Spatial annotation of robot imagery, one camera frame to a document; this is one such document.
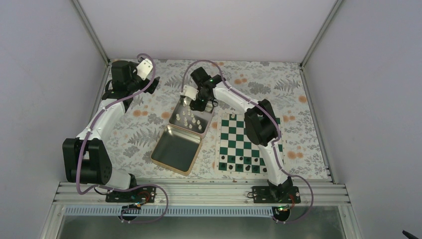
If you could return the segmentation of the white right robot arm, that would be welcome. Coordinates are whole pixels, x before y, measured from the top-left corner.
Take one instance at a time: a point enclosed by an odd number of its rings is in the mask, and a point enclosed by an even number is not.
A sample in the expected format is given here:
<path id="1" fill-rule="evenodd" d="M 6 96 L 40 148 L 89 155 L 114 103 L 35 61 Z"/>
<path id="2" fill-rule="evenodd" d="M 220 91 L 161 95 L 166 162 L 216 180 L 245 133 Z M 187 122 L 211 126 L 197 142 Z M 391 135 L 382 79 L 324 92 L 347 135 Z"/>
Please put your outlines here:
<path id="1" fill-rule="evenodd" d="M 187 88 L 183 89 L 183 94 L 191 99 L 190 109 L 203 112 L 209 102 L 218 100 L 244 114 L 246 136 L 258 147 L 267 167 L 270 198 L 276 203 L 283 202 L 288 198 L 293 182 L 290 176 L 282 172 L 278 149 L 281 131 L 271 103 L 266 99 L 259 101 L 246 96 L 231 86 L 223 76 L 212 77 L 202 67 L 195 69 L 190 76 L 197 86 L 194 93 L 189 93 Z"/>

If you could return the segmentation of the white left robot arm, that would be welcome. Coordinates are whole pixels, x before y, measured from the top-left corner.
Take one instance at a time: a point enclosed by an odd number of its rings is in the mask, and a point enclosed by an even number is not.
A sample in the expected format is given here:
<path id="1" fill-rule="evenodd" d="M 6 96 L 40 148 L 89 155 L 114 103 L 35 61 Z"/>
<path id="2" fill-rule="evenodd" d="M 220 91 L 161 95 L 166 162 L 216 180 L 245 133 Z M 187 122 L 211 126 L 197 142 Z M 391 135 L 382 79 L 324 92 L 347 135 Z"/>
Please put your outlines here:
<path id="1" fill-rule="evenodd" d="M 118 60 L 111 64 L 111 80 L 105 85 L 99 108 L 86 128 L 62 144 L 65 174 L 68 182 L 93 184 L 116 190 L 127 202 L 138 196 L 134 175 L 113 168 L 105 147 L 115 124 L 127 112 L 133 98 L 140 93 L 154 93 L 159 77 L 148 58 L 137 62 Z"/>

